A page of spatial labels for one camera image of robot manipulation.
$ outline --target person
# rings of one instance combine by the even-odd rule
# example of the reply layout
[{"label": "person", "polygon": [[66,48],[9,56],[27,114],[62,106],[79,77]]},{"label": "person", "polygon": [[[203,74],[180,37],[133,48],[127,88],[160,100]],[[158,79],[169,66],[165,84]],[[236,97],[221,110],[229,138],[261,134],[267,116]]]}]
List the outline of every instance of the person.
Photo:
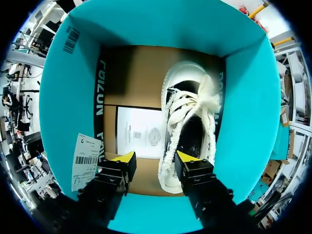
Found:
[{"label": "person", "polygon": [[21,132],[28,132],[31,123],[24,123],[21,121],[21,112],[22,106],[20,102],[17,100],[15,96],[12,95],[11,92],[7,91],[4,92],[2,97],[2,105],[7,106],[10,112],[11,119],[14,119],[16,129],[20,130]]}]

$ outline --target cardboard box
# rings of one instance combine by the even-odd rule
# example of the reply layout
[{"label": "cardboard box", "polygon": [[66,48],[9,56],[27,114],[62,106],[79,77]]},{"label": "cardboard box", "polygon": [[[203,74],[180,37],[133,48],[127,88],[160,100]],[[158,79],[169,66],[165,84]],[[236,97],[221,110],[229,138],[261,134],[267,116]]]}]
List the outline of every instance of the cardboard box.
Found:
[{"label": "cardboard box", "polygon": [[270,160],[267,164],[267,167],[265,169],[265,173],[272,179],[274,179],[279,167],[281,165],[281,162],[276,160]]},{"label": "cardboard box", "polygon": [[281,123],[283,124],[283,127],[288,127],[290,126],[290,121],[289,121],[289,118],[288,118],[288,111],[287,111],[287,108],[283,109],[281,108],[283,111],[283,113],[281,114]]},{"label": "cardboard box", "polygon": [[180,61],[198,63],[211,77],[225,70],[222,58],[169,47],[116,47],[106,57],[104,105],[161,108],[164,78]]},{"label": "cardboard box", "polygon": [[270,178],[269,176],[267,176],[265,174],[265,176],[262,176],[261,181],[267,185],[269,185],[272,182],[272,178]]},{"label": "cardboard box", "polygon": [[[224,60],[205,53],[155,46],[116,47],[106,51],[104,86],[105,157],[117,156],[118,107],[161,108],[161,88],[168,70],[180,61],[201,65],[211,77],[225,70]],[[182,196],[162,190],[159,159],[137,158],[130,192],[142,195]]]},{"label": "cardboard box", "polygon": [[292,79],[290,78],[287,72],[284,76],[284,85],[285,85],[285,95],[289,99],[289,94],[291,92],[291,89],[293,88],[293,85],[292,85]]},{"label": "cardboard box", "polygon": [[[107,159],[120,155],[105,152]],[[183,196],[183,194],[170,194],[162,190],[158,181],[157,159],[136,158],[136,172],[130,184],[129,192],[133,194],[154,196]]]}]

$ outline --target cable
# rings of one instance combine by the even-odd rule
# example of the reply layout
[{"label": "cable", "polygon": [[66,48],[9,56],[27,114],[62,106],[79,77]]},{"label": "cable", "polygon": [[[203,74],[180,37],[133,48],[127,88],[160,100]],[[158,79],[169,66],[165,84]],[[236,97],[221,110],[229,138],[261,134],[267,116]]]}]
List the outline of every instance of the cable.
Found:
[{"label": "cable", "polygon": [[282,202],[282,201],[284,201],[284,200],[286,200],[286,199],[292,198],[292,196],[293,196],[293,195],[289,195],[289,196],[282,197],[282,198],[279,199],[277,202],[274,202],[274,203],[272,203],[271,205],[268,205],[267,207],[265,207],[265,204],[264,204],[264,205],[263,205],[264,208],[261,209],[261,210],[259,210],[253,217],[254,217],[254,218],[257,218],[257,217],[261,216],[263,213],[264,213],[264,214],[269,213],[270,210],[271,210],[275,205],[277,205],[278,203],[280,203],[280,202]]},{"label": "cable", "polygon": [[37,78],[40,75],[42,75],[42,72],[39,75],[35,76],[35,77],[15,77],[15,78],[18,78],[18,79],[20,79],[20,78]]}]

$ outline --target white wall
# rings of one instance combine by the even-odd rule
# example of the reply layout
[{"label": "white wall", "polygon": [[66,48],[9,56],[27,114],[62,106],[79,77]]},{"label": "white wall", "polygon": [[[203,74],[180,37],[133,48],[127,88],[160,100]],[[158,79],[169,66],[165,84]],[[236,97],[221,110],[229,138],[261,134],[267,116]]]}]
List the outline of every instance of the white wall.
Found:
[{"label": "white wall", "polygon": [[[263,4],[263,0],[223,0],[223,2],[236,9],[245,5],[250,14]],[[256,18],[266,28],[270,39],[290,30],[286,20],[272,4],[259,12]]]}]

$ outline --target desk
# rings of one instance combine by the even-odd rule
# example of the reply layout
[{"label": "desk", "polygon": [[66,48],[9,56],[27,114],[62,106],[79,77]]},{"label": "desk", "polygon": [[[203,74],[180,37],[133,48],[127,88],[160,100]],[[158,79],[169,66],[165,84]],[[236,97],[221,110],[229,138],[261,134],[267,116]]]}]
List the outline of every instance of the desk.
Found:
[{"label": "desk", "polygon": [[31,47],[31,44],[34,41],[34,36],[37,34],[37,30],[41,27],[41,25],[43,24],[43,21],[48,17],[48,15],[51,13],[51,11],[53,10],[53,8],[57,5],[56,2],[52,3],[51,6],[44,12],[43,17],[40,19],[40,21],[37,23],[37,25],[35,26],[35,28],[32,30],[32,33],[30,34],[31,39],[28,42],[28,47]]}]

